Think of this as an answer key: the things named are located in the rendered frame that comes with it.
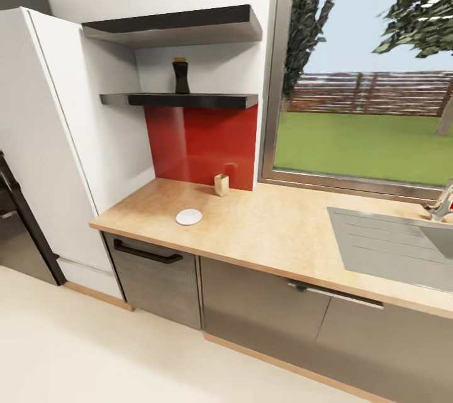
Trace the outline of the bottle of coffee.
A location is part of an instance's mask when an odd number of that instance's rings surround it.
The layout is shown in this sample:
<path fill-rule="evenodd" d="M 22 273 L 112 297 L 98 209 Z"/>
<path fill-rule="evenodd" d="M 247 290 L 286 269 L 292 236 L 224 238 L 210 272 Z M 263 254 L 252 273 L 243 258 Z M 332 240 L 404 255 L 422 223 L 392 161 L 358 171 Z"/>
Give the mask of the bottle of coffee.
<path fill-rule="evenodd" d="M 173 70 L 176 75 L 176 94 L 190 94 L 188 81 L 187 81 L 187 72 L 188 72 L 188 62 L 186 58 L 173 58 Z"/>

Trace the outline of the saucer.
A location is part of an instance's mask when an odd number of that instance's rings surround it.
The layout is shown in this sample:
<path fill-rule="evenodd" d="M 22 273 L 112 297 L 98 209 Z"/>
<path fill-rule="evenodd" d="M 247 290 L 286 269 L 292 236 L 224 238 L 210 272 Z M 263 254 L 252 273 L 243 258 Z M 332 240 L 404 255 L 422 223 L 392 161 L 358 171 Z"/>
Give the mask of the saucer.
<path fill-rule="evenodd" d="M 178 215 L 176 220 L 178 223 L 181 224 L 196 224 L 202 218 L 201 211 L 194 210 L 194 209 L 187 209 L 181 211 Z"/>

